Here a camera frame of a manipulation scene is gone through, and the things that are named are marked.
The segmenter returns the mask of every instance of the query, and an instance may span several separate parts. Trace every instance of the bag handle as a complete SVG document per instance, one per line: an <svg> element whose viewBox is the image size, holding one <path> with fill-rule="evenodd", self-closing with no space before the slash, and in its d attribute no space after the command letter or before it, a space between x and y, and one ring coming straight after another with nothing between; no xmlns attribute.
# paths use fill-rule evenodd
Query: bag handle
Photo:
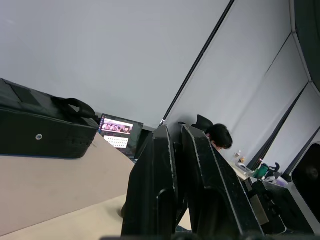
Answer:
<svg viewBox="0 0 320 240"><path fill-rule="evenodd" d="M64 110L69 112L71 115L85 118L85 119L92 119L96 116L95 111L88 104L84 103L83 101L80 101L75 98L63 99L63 98L58 98L58 97L56 97L56 100L58 100L58 102L65 107ZM79 108L79 111L74 110L69 105Z"/></svg>

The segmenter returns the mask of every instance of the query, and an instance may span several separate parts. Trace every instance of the black hair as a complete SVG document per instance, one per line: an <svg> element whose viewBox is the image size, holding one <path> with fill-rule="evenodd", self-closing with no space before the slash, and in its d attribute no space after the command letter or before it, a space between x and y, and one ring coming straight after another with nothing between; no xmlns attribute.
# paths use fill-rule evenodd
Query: black hair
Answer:
<svg viewBox="0 0 320 240"><path fill-rule="evenodd" d="M210 135L210 141L214 141L217 147L224 149L229 149L232 147L232 137L227 127L223 124L218 123L209 127L205 134Z"/></svg>

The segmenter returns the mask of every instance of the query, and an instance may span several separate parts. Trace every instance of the laptop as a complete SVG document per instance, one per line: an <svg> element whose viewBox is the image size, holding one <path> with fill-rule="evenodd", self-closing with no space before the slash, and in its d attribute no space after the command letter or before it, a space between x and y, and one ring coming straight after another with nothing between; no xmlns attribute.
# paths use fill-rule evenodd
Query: laptop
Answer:
<svg viewBox="0 0 320 240"><path fill-rule="evenodd" d="M141 122L102 114L98 132L113 147L134 160L143 126Z"/></svg>

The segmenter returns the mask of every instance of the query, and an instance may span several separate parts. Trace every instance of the desk surface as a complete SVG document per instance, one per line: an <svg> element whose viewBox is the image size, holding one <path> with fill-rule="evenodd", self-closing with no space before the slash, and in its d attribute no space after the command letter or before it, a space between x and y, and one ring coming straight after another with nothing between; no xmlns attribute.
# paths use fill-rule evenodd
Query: desk surface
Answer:
<svg viewBox="0 0 320 240"><path fill-rule="evenodd" d="M126 194L133 166L99 134L80 159L0 156L0 236Z"/></svg>
<svg viewBox="0 0 320 240"><path fill-rule="evenodd" d="M0 156L0 240L119 236L132 167L98 134L81 159ZM191 230L188 211L180 226Z"/></svg>

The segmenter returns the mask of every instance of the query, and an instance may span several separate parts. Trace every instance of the laptop screen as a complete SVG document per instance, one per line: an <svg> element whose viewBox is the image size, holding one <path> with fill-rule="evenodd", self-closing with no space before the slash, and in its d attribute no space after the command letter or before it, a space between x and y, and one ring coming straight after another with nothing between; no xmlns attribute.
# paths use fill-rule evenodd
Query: laptop screen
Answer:
<svg viewBox="0 0 320 240"><path fill-rule="evenodd" d="M102 114L98 132L113 147L134 158L143 123Z"/></svg>

